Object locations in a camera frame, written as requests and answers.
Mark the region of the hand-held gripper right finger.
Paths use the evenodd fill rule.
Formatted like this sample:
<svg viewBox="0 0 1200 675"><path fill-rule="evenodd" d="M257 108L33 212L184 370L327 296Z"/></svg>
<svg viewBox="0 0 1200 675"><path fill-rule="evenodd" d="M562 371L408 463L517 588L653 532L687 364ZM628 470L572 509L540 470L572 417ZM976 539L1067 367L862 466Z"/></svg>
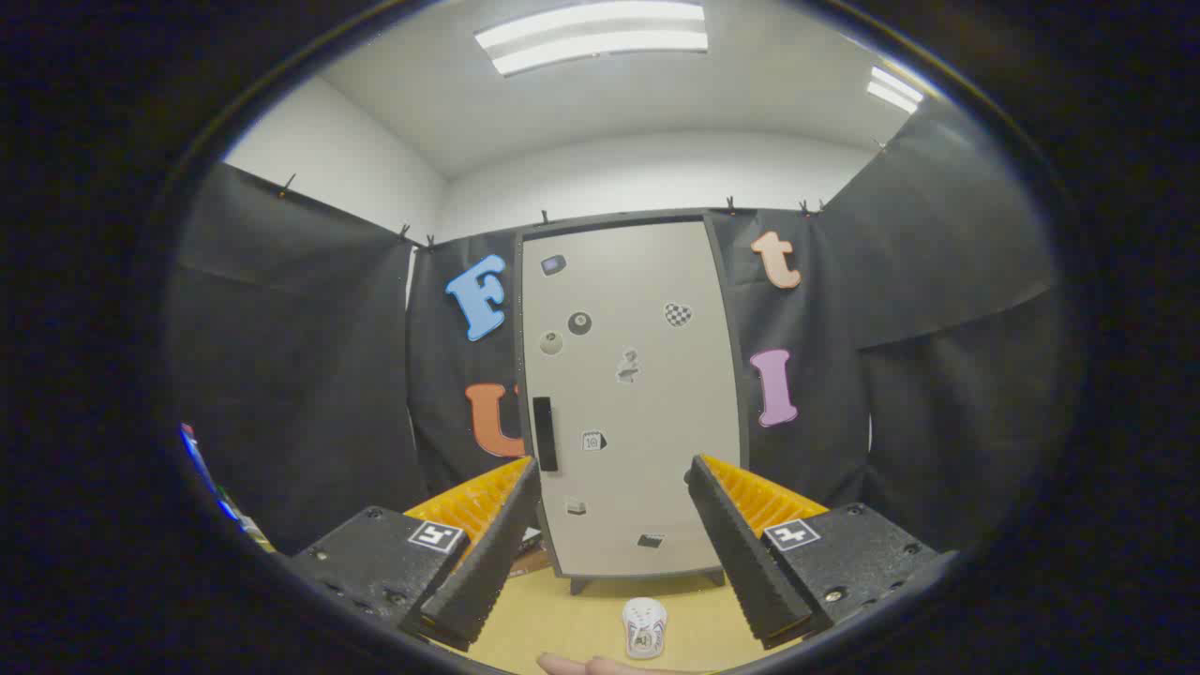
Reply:
<svg viewBox="0 0 1200 675"><path fill-rule="evenodd" d="M716 456L692 458L686 491L763 649L859 619L942 563L870 504L826 507Z"/></svg>

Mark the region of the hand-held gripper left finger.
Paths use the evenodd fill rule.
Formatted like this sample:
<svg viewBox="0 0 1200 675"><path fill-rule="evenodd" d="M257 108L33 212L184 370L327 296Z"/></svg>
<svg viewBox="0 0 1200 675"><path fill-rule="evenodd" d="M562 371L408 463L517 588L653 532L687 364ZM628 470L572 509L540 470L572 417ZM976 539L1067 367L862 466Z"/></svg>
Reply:
<svg viewBox="0 0 1200 675"><path fill-rule="evenodd" d="M370 504L292 556L318 593L420 639L466 651L514 568L539 498L532 456L406 512Z"/></svg>

